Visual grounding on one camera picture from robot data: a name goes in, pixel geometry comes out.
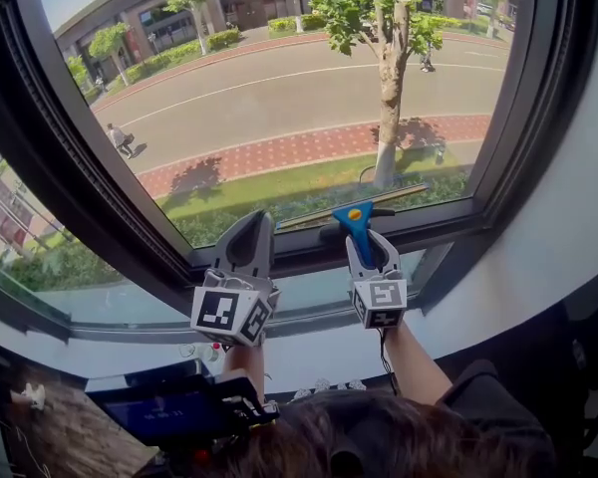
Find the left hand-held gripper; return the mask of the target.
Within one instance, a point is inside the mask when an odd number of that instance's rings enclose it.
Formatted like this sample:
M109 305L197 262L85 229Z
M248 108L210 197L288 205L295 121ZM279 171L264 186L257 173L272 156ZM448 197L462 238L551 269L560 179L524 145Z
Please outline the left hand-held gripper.
M194 331L226 346L263 344L281 294L267 278L274 263L274 230L270 213L256 210L219 237L214 269L207 269L203 284L194 289L190 315Z

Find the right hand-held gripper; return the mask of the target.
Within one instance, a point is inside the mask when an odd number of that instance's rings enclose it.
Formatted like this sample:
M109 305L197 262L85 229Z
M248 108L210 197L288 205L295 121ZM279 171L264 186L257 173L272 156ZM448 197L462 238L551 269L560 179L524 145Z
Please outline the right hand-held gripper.
M365 329L390 329L403 319L408 303L408 282L403 278L400 254L382 234L369 231L374 267L366 267L348 235L345 245L351 274L352 306Z

